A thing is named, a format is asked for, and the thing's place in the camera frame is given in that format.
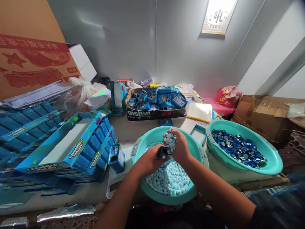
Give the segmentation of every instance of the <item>red plastic bag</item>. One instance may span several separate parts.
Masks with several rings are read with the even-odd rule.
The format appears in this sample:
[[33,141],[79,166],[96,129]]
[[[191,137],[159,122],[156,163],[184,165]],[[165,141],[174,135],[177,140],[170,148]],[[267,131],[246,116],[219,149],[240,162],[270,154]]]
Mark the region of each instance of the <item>red plastic bag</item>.
[[235,107],[241,96],[242,92],[236,86],[228,86],[221,89],[213,101],[225,107]]

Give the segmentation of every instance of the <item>gray wall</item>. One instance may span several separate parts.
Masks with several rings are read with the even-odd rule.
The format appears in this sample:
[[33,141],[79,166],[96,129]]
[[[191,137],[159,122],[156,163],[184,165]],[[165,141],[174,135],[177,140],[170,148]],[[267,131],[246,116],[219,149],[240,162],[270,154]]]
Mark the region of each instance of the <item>gray wall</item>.
[[155,0],[48,0],[68,43],[81,44],[97,73],[155,76]]
[[238,0],[225,39],[200,37],[208,0],[48,2],[66,41],[84,47],[100,76],[139,83],[151,75],[212,98],[239,83],[291,0]]

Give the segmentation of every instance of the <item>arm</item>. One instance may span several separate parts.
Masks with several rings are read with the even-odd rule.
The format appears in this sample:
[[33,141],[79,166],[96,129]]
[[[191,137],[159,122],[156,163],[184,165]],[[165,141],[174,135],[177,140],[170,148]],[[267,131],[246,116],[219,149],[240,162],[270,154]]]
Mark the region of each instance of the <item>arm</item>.
[[237,189],[194,158],[183,133],[174,128],[172,128],[172,133],[177,136],[173,157],[188,174],[197,190],[228,225],[234,228],[245,227],[252,219],[256,206]]
[[[158,170],[169,159],[169,157],[166,157],[157,160],[157,152],[161,146],[157,145],[150,148],[134,164],[101,213],[94,228],[125,228],[132,200],[140,182],[146,176]],[[115,215],[120,216],[120,220],[114,220],[113,216]]]

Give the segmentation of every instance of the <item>silver foil wrapper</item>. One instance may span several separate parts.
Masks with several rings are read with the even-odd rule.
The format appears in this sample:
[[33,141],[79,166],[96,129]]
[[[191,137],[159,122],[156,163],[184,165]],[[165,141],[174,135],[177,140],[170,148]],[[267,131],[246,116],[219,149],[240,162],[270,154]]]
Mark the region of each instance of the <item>silver foil wrapper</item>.
[[0,228],[28,228],[29,221],[27,217],[16,217],[5,219]]
[[54,211],[41,214],[37,217],[37,223],[46,220],[56,220],[63,218],[73,218],[77,216],[84,216],[94,214],[95,207],[93,205],[72,205],[69,207],[60,207]]

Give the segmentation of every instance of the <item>hand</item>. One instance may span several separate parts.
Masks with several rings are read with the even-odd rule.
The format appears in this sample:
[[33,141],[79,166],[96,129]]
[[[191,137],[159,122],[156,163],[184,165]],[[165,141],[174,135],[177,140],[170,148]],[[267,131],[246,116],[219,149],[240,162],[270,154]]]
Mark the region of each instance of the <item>hand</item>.
[[187,162],[188,158],[191,156],[191,152],[188,148],[186,137],[180,130],[172,128],[172,134],[177,137],[176,149],[173,151],[172,155],[175,161],[182,166],[182,164]]
[[159,144],[150,148],[132,166],[130,172],[139,180],[142,180],[157,171],[161,165],[170,159],[169,156],[166,156],[164,159],[157,160],[157,153],[161,146],[163,145]]

